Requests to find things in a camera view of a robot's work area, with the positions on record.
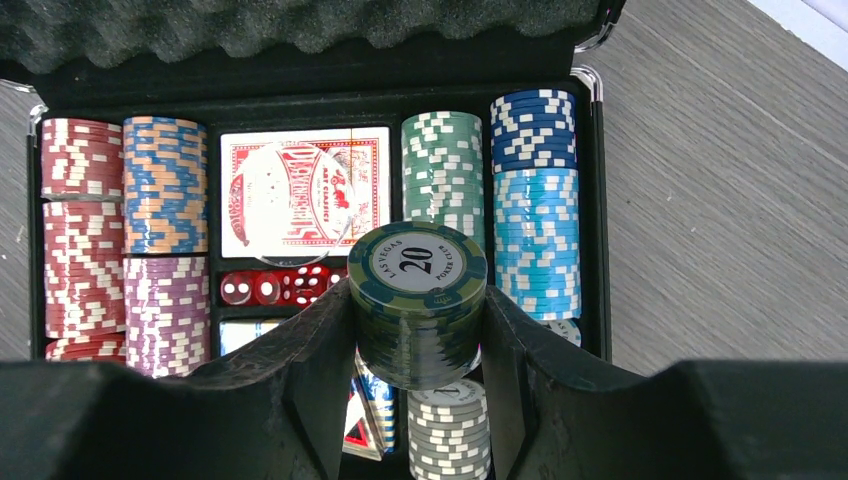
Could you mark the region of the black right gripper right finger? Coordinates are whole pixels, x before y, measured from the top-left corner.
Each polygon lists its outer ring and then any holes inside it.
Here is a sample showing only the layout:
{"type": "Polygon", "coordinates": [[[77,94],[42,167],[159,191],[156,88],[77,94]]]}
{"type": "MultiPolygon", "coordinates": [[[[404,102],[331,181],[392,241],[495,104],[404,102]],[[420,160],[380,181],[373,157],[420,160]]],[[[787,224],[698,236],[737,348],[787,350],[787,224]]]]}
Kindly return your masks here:
{"type": "Polygon", "coordinates": [[[644,377],[489,288],[483,375],[500,479],[843,479],[847,367],[686,360],[644,377]]]}

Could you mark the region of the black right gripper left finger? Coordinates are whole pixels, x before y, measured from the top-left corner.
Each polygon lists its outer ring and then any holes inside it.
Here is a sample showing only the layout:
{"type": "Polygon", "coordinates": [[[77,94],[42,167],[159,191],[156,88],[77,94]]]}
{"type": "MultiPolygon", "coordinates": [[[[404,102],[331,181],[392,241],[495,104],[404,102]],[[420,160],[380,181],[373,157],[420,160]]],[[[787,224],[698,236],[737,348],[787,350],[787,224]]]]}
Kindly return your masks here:
{"type": "Polygon", "coordinates": [[[109,362],[1,367],[5,479],[334,479],[355,335],[340,282],[185,377],[109,362]]]}

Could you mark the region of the purple white chip roll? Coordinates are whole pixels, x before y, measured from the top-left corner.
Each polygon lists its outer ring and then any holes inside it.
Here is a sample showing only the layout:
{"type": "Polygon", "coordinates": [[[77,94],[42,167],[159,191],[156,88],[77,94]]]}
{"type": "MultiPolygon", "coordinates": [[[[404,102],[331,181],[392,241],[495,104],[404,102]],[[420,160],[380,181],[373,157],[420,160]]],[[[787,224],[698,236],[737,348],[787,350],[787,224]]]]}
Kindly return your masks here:
{"type": "Polygon", "coordinates": [[[184,376],[210,358],[208,261],[203,256],[123,262],[126,364],[150,377],[184,376]]]}

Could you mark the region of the green chip stack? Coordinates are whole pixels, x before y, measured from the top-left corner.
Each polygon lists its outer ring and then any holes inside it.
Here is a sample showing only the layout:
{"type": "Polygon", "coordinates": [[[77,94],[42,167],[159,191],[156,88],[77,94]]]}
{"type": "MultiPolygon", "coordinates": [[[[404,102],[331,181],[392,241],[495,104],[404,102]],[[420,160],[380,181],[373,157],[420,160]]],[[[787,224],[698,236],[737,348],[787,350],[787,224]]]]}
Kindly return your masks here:
{"type": "Polygon", "coordinates": [[[430,390],[472,370],[488,283],[473,239],[434,223],[387,224],[352,247],[347,273],[358,352],[378,378],[430,390]]]}

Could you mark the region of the red playing card box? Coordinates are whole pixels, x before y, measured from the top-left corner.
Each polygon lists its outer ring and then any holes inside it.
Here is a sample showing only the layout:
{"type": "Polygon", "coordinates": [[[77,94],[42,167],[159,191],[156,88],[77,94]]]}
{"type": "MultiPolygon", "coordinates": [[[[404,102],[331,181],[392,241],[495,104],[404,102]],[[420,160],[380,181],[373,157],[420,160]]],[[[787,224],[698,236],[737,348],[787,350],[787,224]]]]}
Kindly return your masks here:
{"type": "Polygon", "coordinates": [[[345,256],[389,222],[390,185],[385,126],[224,134],[221,254],[345,256]]]}

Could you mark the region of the black poker set case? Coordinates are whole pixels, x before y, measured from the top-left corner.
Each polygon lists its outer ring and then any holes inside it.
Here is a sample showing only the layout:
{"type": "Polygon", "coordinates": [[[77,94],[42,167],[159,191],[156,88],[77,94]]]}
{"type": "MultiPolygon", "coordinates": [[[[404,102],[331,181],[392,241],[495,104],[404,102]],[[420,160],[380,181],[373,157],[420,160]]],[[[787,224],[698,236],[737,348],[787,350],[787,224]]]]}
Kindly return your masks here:
{"type": "MultiPolygon", "coordinates": [[[[1,76],[56,113],[212,127],[389,116],[577,84],[619,1],[5,1],[1,76]]],[[[341,454],[345,478],[398,477],[341,454]]]]}

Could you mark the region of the red white chip roll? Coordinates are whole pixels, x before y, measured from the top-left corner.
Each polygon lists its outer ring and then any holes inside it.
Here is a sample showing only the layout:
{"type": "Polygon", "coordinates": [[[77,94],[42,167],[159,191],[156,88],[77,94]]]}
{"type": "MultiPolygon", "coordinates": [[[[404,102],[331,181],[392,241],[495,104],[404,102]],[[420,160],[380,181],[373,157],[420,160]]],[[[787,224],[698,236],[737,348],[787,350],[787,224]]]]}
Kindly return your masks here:
{"type": "Polygon", "coordinates": [[[114,201],[51,201],[44,226],[45,333],[122,333],[124,217],[114,201]]]}

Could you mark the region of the red 100 chip stack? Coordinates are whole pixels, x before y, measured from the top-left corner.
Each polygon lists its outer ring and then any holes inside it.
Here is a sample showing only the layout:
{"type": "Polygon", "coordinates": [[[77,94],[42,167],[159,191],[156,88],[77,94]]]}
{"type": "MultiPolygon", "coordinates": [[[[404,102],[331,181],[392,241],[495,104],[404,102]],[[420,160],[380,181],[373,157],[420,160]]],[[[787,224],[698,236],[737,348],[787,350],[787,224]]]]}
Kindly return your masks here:
{"type": "Polygon", "coordinates": [[[114,333],[58,339],[47,345],[45,359],[52,362],[105,361],[124,364],[125,335],[114,333]]]}

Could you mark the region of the clear dealer button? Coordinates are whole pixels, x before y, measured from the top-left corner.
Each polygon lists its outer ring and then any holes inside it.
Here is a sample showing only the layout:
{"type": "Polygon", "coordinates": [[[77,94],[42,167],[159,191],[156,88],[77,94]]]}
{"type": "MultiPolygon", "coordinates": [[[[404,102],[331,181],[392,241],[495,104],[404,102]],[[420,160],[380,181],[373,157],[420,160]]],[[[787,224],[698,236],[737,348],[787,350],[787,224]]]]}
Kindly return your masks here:
{"type": "Polygon", "coordinates": [[[235,144],[221,167],[221,255],[294,265],[349,251],[355,189],[345,149],[235,144]]]}

